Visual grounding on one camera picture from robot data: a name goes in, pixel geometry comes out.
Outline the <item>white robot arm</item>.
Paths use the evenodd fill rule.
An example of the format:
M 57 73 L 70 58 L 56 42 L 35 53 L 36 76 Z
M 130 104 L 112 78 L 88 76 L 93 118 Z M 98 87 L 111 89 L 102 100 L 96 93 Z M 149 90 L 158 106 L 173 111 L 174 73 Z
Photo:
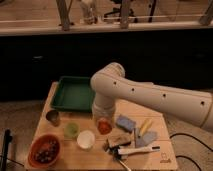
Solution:
M 94 115 L 112 116 L 117 99 L 171 114 L 213 133 L 213 93 L 135 82 L 125 78 L 125 69 L 113 62 L 90 79 L 95 92 Z

